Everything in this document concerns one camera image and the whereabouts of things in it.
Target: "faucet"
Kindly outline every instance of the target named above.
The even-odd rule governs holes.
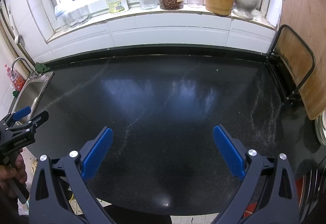
[[[31,79],[35,79],[39,74],[35,71],[35,70],[33,70],[32,69],[32,67],[28,64],[28,62],[26,61],[26,59],[25,58],[23,58],[23,57],[17,57],[15,60],[14,60],[14,62],[12,63],[12,65],[11,65],[11,76],[13,75],[13,69],[14,69],[14,65],[15,65],[15,63],[18,61],[18,60],[23,60],[23,61],[25,61],[26,62],[26,64],[28,65],[28,67],[30,68],[30,74],[29,74],[29,76],[28,76],[28,78],[31,78]]]

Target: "human hand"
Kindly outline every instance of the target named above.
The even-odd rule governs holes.
[[[6,180],[16,178],[20,183],[25,183],[27,181],[26,167],[21,154],[18,154],[15,165],[17,169],[10,166],[0,165],[0,187],[4,194],[9,198],[15,198],[16,194],[8,185]]]

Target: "wooden cutting board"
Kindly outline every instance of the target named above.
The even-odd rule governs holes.
[[[283,0],[282,24],[291,26],[316,58],[314,71],[299,90],[308,117],[313,120],[326,108],[326,0]],[[275,49],[298,85],[311,67],[309,52],[286,28]]]

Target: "green sponge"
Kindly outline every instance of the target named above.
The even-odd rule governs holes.
[[[19,94],[19,91],[14,90],[14,91],[12,92],[12,95],[13,95],[15,98],[18,97],[18,94]]]
[[[45,64],[43,63],[38,63],[36,62],[36,65],[35,65],[35,70],[37,71],[37,73],[39,74],[43,74],[45,72],[48,72],[50,70],[49,67],[47,67]]]

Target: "red object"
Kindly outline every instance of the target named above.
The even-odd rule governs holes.
[[[14,70],[12,71],[12,74],[11,74],[10,68],[7,68],[7,76],[9,77],[10,81],[12,82],[15,90],[21,91],[22,87],[25,84],[25,80],[22,77],[22,75],[20,75],[19,73],[17,73]]]
[[[300,203],[300,199],[301,199],[301,195],[302,195],[302,187],[304,185],[303,177],[300,178],[299,180],[297,180],[295,182],[295,184],[297,186],[298,199],[299,199],[299,203]],[[243,217],[250,216],[255,211],[256,206],[257,206],[257,203],[253,203],[253,204],[250,204],[249,206],[247,206]]]

